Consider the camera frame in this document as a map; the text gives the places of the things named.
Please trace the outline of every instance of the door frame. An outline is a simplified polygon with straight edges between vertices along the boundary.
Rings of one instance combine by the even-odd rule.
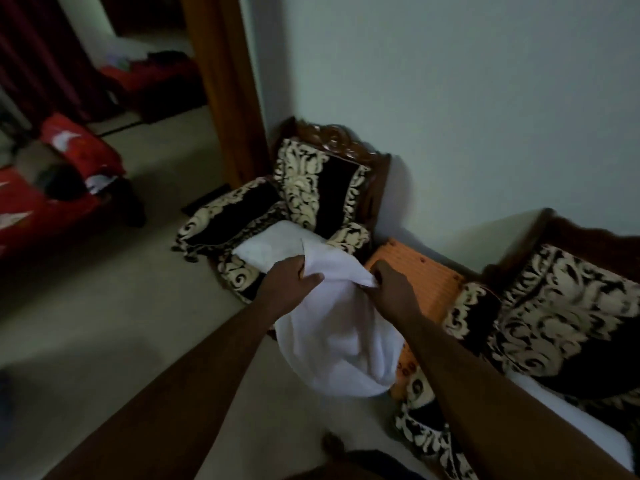
[[[239,0],[180,0],[235,189],[271,171]]]

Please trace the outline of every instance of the orange plastic stool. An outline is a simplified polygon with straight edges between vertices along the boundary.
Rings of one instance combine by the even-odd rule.
[[[386,244],[380,246],[367,261],[365,268],[371,269],[380,259],[387,261],[391,267],[407,277],[424,316],[441,323],[460,294],[465,278],[395,239],[389,239]],[[398,360],[396,383],[390,390],[394,399],[406,398],[409,377],[416,371],[417,366],[418,362],[405,342]]]

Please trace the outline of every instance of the white cushion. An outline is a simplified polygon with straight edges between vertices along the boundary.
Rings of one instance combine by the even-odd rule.
[[[507,378],[587,436],[624,468],[634,471],[634,454],[626,437],[586,412],[544,389],[535,379],[507,370]]]
[[[318,234],[291,221],[280,221],[244,241],[233,250],[233,254],[261,272],[267,273],[278,261],[304,254],[303,239],[326,242]]]

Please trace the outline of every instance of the curtain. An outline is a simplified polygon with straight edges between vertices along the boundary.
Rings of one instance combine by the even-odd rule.
[[[57,0],[0,0],[0,86],[34,128],[118,112]]]

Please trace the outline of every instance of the person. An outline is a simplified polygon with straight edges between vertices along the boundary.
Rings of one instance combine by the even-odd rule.
[[[251,305],[183,355],[46,475],[192,479],[265,333],[322,281],[302,256],[277,263]],[[411,284],[384,261],[365,292],[407,339],[481,480],[633,479],[608,454],[420,313]],[[295,478],[379,479],[352,461]]]

